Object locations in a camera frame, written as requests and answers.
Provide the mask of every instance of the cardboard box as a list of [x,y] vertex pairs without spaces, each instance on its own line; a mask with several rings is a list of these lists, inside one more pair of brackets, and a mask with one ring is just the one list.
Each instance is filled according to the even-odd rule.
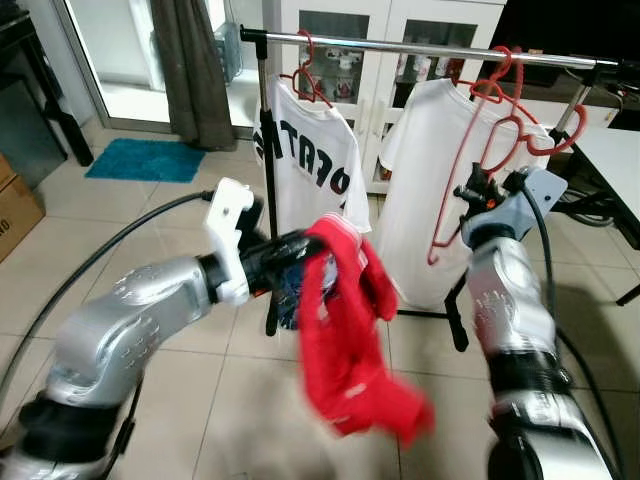
[[17,175],[0,191],[0,261],[40,221],[44,213]]
[[7,158],[0,153],[0,191],[7,186],[11,179],[15,176]]

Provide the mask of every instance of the clothes rack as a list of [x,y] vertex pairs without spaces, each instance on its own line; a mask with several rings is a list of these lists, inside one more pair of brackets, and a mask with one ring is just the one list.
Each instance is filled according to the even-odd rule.
[[[265,178],[267,184],[267,205],[269,207],[269,228],[271,238],[278,235],[277,226],[277,205],[275,196],[275,172],[273,164],[273,115],[267,99],[267,45],[269,43],[308,45],[309,38],[306,35],[295,33],[268,32],[266,30],[247,29],[242,25],[240,28],[240,38],[245,42],[253,42],[256,48],[258,60],[258,81],[260,88],[260,129],[262,130],[263,157],[265,165]],[[315,46],[345,47],[351,50],[376,51],[386,53],[404,53],[411,55],[424,55],[431,57],[449,57],[465,60],[484,60],[491,62],[502,62],[506,55],[495,50],[485,50],[478,48],[450,47],[442,45],[418,45],[411,43],[386,42],[377,40],[357,40],[352,38],[328,37],[323,35],[311,35],[311,42]],[[585,70],[588,73],[583,77],[582,83],[578,86],[576,93],[567,105],[564,113],[560,117],[558,124],[550,132],[550,136],[557,143],[567,136],[565,129],[571,118],[576,105],[581,104],[587,97],[591,87],[602,73],[617,72],[621,64],[611,60],[573,57],[547,54],[513,53],[511,58],[529,65],[540,65],[556,68],[572,68]],[[436,318],[447,318],[449,320],[454,343],[459,351],[463,351],[468,340],[466,333],[460,322],[455,299],[464,285],[464,276],[458,281],[445,300],[446,313],[426,312],[414,310],[399,310],[398,313],[427,316]],[[275,334],[277,325],[275,308],[272,304],[267,316],[267,335]]]

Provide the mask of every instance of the tile floor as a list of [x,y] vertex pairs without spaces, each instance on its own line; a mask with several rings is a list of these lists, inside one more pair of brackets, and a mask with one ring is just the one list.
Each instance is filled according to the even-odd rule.
[[[98,154],[129,132],[91,135]],[[154,138],[152,134],[143,135]],[[60,282],[127,222],[179,195],[212,188],[233,176],[264,195],[251,147],[208,154],[191,185],[85,179],[70,159],[38,188],[47,216],[0,263],[0,364]],[[382,198],[371,197],[372,223]],[[193,203],[151,222],[109,252],[71,289],[38,333],[20,365],[0,425],[42,386],[57,327],[83,301],[105,293],[135,266],[209,250],[200,225],[205,204]],[[604,390],[638,479],[640,430],[640,300],[621,308],[615,298],[640,281],[640,254],[617,231],[549,218],[559,321],[574,338]],[[536,233],[525,241],[535,268],[544,271]],[[372,432],[338,439],[307,406],[299,384],[294,334],[263,335],[268,299],[218,306],[162,346],[151,361],[127,454],[118,479],[482,479],[493,434],[486,424],[490,389],[480,347],[472,338],[460,354],[442,320],[399,316],[381,324],[387,361],[397,375],[424,390],[437,407],[437,431],[411,448]],[[470,301],[461,298],[470,326]],[[597,432],[601,422],[585,382],[576,397]]]

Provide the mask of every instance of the red cloth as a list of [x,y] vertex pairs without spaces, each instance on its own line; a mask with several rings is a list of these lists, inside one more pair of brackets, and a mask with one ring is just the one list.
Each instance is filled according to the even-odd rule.
[[395,315],[393,286],[371,245],[338,215],[323,216],[307,234],[325,242],[338,269],[323,301],[327,256],[306,263],[298,321],[307,395],[343,435],[379,426],[409,444],[435,420],[425,396],[384,366],[375,322]]

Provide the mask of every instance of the white table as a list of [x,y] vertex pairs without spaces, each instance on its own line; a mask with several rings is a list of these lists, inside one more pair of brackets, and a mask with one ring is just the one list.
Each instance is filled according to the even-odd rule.
[[[629,243],[640,245],[640,132],[587,127],[578,139],[574,156],[600,174],[625,226]],[[640,285],[618,299],[624,305],[640,295]]]

